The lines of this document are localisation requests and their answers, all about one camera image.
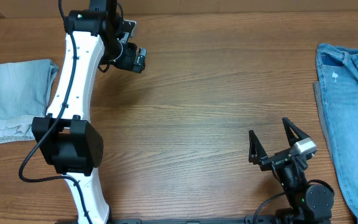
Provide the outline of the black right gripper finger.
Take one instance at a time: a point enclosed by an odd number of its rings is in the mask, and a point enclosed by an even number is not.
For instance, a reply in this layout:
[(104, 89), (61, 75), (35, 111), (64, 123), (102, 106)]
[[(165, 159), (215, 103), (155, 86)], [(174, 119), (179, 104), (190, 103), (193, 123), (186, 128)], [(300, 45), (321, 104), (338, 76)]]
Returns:
[(287, 135), (289, 145), (292, 147), (296, 142), (309, 138), (310, 136), (303, 132), (300, 128), (287, 117), (282, 118), (283, 127)]
[(249, 143), (249, 162), (253, 165), (264, 165), (268, 155), (252, 129), (249, 131)]

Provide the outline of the light blue denim shorts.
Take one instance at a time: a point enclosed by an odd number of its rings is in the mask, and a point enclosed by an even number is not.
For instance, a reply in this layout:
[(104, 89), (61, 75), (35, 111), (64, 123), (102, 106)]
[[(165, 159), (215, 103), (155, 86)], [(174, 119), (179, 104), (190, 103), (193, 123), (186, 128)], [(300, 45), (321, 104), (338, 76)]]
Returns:
[(0, 144), (34, 139), (35, 117), (44, 117), (59, 66), (50, 59), (0, 64)]

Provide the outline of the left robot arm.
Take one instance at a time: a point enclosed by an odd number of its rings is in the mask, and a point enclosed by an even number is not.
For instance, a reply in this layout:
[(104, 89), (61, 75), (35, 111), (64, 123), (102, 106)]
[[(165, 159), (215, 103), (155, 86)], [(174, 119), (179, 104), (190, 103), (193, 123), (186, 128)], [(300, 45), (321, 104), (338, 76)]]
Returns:
[(65, 59), (52, 103), (44, 117), (35, 117), (32, 133), (37, 141), (19, 168), (40, 150), (54, 166), (55, 180), (68, 184), (78, 211), (77, 223), (112, 223), (111, 209), (99, 180), (103, 138), (91, 125), (90, 102), (96, 72), (111, 66), (141, 73), (147, 51), (129, 42), (137, 26), (126, 20), (117, 1), (90, 1), (83, 11), (62, 16), (66, 32)]

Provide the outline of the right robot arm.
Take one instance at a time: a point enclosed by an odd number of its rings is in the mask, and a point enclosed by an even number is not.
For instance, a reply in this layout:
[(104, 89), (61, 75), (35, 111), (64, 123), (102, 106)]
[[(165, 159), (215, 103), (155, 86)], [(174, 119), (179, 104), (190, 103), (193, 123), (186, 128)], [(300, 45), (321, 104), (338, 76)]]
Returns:
[[(334, 190), (323, 180), (307, 180), (307, 160), (316, 151), (315, 142), (296, 127), (287, 117), (282, 118), (289, 148), (268, 156), (253, 130), (249, 131), (249, 162), (262, 171), (271, 171), (279, 181), (283, 192), (264, 201), (252, 217), (251, 223), (330, 223), (334, 205)], [(286, 196), (289, 207), (278, 209), (274, 215), (261, 216), (266, 204)]]

